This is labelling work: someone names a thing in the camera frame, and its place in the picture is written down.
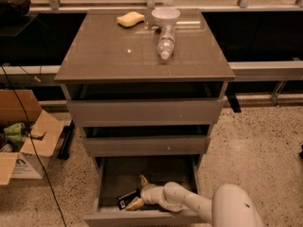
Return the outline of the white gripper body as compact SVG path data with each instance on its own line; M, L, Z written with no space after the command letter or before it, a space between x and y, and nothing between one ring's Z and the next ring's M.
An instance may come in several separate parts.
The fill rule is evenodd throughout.
M141 189L141 198L146 204L161 204L165 200L163 187L148 183Z

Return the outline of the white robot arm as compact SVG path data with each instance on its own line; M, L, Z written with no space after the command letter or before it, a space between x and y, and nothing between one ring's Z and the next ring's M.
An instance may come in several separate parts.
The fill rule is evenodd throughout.
M150 183L144 175L140 179L140 196L126 206L127 211L138 210L145 204L158 204L177 213L185 206L212 227L264 227L252 200L237 185L225 183L215 191L212 199L207 199L176 182L159 186Z

